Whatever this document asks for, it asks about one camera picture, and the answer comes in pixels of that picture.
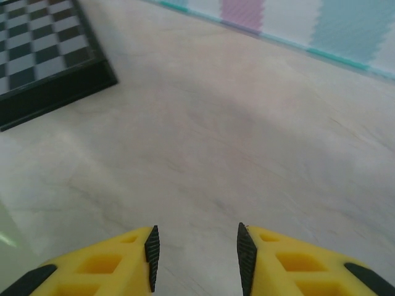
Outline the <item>black grey chessboard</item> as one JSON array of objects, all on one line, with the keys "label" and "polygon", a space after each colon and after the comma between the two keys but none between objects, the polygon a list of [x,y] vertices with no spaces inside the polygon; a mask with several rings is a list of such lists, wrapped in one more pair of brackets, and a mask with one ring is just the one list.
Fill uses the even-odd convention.
[{"label": "black grey chessboard", "polygon": [[0,0],[0,132],[117,83],[79,0]]}]

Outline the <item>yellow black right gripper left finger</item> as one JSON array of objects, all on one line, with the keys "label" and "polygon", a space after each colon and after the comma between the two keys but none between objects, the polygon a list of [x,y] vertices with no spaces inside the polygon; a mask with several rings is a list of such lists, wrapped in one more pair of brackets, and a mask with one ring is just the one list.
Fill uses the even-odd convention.
[{"label": "yellow black right gripper left finger", "polygon": [[152,296],[159,256],[158,227],[138,228],[48,260],[0,296]]}]

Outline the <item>light green paper box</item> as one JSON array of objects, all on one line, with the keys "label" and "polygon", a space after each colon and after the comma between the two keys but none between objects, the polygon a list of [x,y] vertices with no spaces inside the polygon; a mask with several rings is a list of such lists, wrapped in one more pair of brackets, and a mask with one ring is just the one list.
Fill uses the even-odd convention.
[{"label": "light green paper box", "polygon": [[26,237],[0,201],[0,273],[27,271],[40,265],[42,259],[31,248]]}]

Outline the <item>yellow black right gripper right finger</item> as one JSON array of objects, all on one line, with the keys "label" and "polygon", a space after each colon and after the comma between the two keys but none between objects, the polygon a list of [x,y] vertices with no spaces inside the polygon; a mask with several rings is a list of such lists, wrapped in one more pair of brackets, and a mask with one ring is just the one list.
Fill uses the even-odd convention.
[{"label": "yellow black right gripper right finger", "polygon": [[257,226],[238,225],[243,296],[395,296],[395,286],[347,255]]}]

